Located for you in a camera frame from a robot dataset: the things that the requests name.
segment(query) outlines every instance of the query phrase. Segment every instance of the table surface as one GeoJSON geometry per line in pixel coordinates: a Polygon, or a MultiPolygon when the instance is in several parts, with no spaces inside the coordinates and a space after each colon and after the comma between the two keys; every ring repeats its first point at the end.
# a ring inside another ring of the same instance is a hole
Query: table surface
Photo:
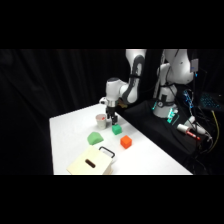
{"type": "Polygon", "coordinates": [[[98,132],[104,141],[94,145],[113,151],[112,175],[191,175],[183,166],[118,115],[118,124],[123,133],[112,132],[111,121],[107,129],[99,130],[96,115],[104,114],[104,105],[95,105],[50,119],[51,145],[55,175],[70,175],[67,167],[89,146],[88,136],[98,132]],[[133,145],[125,150],[120,139],[128,135],[133,145]]]}

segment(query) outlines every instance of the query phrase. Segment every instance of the black cable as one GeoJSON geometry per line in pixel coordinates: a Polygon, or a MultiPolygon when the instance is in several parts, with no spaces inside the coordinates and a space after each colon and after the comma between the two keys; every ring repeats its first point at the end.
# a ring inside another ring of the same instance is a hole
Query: black cable
{"type": "MultiPolygon", "coordinates": [[[[161,59],[160,59],[159,74],[158,74],[158,76],[157,76],[156,84],[157,84],[157,82],[159,81],[159,78],[160,78],[160,73],[161,73],[161,69],[160,69],[160,68],[161,68],[161,65],[162,65],[163,52],[162,52],[162,56],[161,56],[161,59]]],[[[147,93],[147,92],[153,90],[153,88],[155,88],[156,84],[155,84],[153,87],[151,87],[149,90],[146,90],[146,91],[143,91],[143,92],[140,92],[140,93],[147,93]]]]}
{"type": "MultiPolygon", "coordinates": [[[[196,88],[195,88],[195,77],[196,77],[196,74],[195,74],[195,72],[193,72],[193,95],[194,95],[194,101],[195,101],[195,90],[196,90],[196,88]]],[[[194,117],[195,117],[195,123],[196,123],[196,151],[197,151],[197,148],[198,148],[198,125],[197,125],[197,118],[196,118],[196,101],[195,101],[195,104],[194,104],[194,107],[193,107],[193,110],[194,110],[194,117]]]]}

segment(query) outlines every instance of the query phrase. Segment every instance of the red cube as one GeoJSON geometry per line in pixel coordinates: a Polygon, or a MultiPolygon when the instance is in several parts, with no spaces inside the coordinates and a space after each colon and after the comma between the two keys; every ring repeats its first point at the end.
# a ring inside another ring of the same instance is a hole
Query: red cube
{"type": "Polygon", "coordinates": [[[124,136],[124,137],[121,139],[121,145],[122,145],[125,149],[128,149],[128,148],[132,145],[132,139],[129,138],[127,135],[124,136]]]}

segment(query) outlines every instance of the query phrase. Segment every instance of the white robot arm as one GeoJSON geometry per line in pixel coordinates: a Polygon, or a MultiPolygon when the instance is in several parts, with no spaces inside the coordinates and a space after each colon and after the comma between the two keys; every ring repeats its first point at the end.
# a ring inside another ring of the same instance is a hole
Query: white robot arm
{"type": "Polygon", "coordinates": [[[119,78],[111,78],[107,81],[106,97],[100,100],[101,104],[107,105],[107,117],[112,118],[112,124],[117,123],[115,108],[119,98],[125,104],[132,104],[138,99],[138,88],[145,64],[146,49],[127,49],[126,57],[131,67],[129,83],[121,81],[119,78]]]}
{"type": "Polygon", "coordinates": [[[164,54],[168,63],[160,67],[160,78],[154,92],[154,98],[158,100],[153,113],[160,118],[168,118],[175,107],[177,89],[174,83],[188,84],[194,76],[187,49],[165,49],[164,54]]]}

